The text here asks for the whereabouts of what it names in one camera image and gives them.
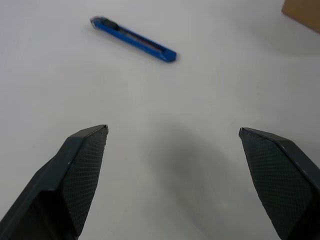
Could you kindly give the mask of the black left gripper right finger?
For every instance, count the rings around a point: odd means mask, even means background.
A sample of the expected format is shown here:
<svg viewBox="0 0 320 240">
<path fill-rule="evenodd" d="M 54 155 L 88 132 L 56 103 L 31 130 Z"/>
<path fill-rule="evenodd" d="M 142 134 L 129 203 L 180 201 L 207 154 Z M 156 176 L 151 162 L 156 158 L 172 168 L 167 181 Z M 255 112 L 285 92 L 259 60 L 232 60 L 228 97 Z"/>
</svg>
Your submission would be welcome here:
<svg viewBox="0 0 320 240">
<path fill-rule="evenodd" d="M 258 197 L 281 240 L 320 240 L 320 168 L 291 140 L 239 130 Z"/>
</svg>

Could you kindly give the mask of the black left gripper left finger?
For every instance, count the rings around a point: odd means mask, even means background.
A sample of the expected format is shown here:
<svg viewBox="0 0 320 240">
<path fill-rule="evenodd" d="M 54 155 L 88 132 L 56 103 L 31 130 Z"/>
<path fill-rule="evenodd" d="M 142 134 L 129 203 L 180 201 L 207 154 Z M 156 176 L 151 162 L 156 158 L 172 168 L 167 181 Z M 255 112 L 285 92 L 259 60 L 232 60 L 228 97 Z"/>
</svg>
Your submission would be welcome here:
<svg viewBox="0 0 320 240">
<path fill-rule="evenodd" d="M 0 240 L 78 240 L 98 186 L 105 124 L 70 135 L 0 221 Z"/>
</svg>

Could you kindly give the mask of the blue pen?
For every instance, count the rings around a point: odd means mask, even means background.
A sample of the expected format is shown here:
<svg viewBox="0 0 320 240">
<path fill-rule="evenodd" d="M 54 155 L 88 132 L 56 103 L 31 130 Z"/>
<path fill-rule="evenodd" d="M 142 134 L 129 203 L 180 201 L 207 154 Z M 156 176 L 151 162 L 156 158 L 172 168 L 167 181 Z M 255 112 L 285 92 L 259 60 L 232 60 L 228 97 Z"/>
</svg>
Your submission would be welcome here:
<svg viewBox="0 0 320 240">
<path fill-rule="evenodd" d="M 90 23 L 94 29 L 108 33 L 164 62 L 172 63 L 177 59 L 175 51 L 139 35 L 106 17 L 94 16 L 90 19 Z"/>
</svg>

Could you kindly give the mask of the brown cardboard box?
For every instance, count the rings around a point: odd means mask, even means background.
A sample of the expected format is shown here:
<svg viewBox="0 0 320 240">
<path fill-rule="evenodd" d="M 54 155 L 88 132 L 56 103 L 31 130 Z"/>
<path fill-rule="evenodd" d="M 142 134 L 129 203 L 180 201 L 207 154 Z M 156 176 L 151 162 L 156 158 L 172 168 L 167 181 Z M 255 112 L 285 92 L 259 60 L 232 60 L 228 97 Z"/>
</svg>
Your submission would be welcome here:
<svg viewBox="0 0 320 240">
<path fill-rule="evenodd" d="M 281 12 L 320 34 L 320 0 L 284 0 Z"/>
</svg>

